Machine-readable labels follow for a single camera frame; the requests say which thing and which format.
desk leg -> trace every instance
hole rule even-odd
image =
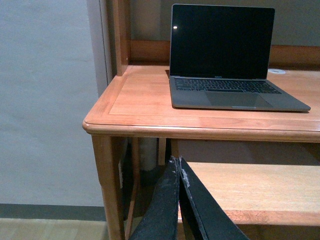
[[[109,239],[124,240],[124,209],[119,178],[123,138],[93,135],[92,143]]]
[[[175,158],[179,158],[179,145],[178,145],[178,139],[171,139],[171,155],[174,156]]]

wooden panel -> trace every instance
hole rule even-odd
[[[132,62],[168,63],[170,57],[170,41],[131,40]]]
[[[130,0],[113,0],[116,71],[122,76],[130,60]]]
[[[320,226],[320,166],[188,164],[236,224]]]
[[[320,72],[287,70],[268,79],[311,106],[309,113],[172,107],[168,66],[130,66],[83,122],[89,133],[127,137],[320,142]]]
[[[165,62],[170,58],[170,41],[131,40],[132,62]],[[320,47],[273,45],[270,66],[320,67]]]
[[[320,47],[273,45],[270,52],[271,66],[320,67]]]

laptop keyboard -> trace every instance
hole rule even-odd
[[[175,87],[182,91],[280,94],[265,81],[243,81],[222,79],[175,78]]]

desk surface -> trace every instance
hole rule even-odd
[[[174,109],[168,66],[131,65],[83,121],[90,134],[176,139],[320,142],[320,71],[267,79],[311,107],[308,113]]]

baseboard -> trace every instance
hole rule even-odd
[[[106,221],[103,206],[64,206],[0,203],[0,218]]]

